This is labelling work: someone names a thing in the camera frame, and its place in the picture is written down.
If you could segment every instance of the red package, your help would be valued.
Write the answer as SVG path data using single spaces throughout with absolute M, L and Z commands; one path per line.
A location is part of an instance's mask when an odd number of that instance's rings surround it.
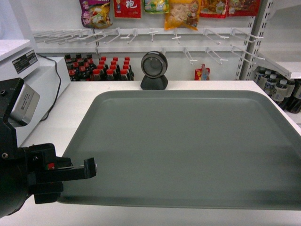
M 260 0 L 229 0 L 227 16 L 257 16 Z
M 202 0 L 201 17 L 226 18 L 228 0 Z
M 113 0 L 116 18 L 141 18 L 141 0 Z
M 195 81 L 199 81 L 199 80 L 208 81 L 208 80 L 210 80 L 210 78 L 209 78 L 210 68 L 207 67 L 206 68 L 206 70 L 207 70 L 206 72 L 203 72 L 202 68 L 198 68 L 198 69 L 195 70 L 195 72 L 194 72 L 194 80 Z

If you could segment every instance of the white bottle cap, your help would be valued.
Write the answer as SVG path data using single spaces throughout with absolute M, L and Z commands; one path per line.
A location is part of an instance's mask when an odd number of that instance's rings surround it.
M 282 80 L 280 80 L 280 82 L 279 82 L 281 85 L 286 85 L 286 83 L 287 83 L 287 80 L 285 80 L 285 79 L 282 79 Z
M 276 76 L 275 74 L 271 74 L 269 78 L 270 78 L 270 79 L 275 79 L 276 77 L 277 77 L 277 76 Z
M 266 70 L 266 71 L 265 71 L 265 74 L 268 74 L 268 75 L 270 75 L 270 74 L 272 74 L 272 71 L 270 71 L 270 70 Z

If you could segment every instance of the plastic tray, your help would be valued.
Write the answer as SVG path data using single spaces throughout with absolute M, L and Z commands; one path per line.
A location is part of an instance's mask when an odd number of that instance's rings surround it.
M 97 175 L 64 182 L 74 204 L 301 210 L 301 137 L 251 91 L 111 91 L 67 147 Z

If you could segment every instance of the shelf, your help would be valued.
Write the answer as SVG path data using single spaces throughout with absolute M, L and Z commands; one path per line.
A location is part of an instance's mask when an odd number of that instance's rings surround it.
M 277 10 L 301 5 L 301 0 L 275 0 L 269 12 L 269 19 L 271 19 Z
M 254 66 L 277 71 L 288 79 L 301 79 L 301 51 L 258 51 Z

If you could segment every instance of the white counter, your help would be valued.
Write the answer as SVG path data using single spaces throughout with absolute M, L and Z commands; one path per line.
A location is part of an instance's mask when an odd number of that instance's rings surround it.
M 94 98 L 111 90 L 140 90 L 138 81 L 72 82 L 50 113 L 22 146 L 53 143 L 61 156 Z M 167 89 L 222 89 L 264 92 L 252 81 L 170 81 Z M 301 135 L 301 129 L 282 110 Z M 254 226 L 300 225 L 301 212 L 279 210 L 205 210 L 71 205 L 36 205 L 33 196 L 17 213 L 0 219 L 1 226 Z

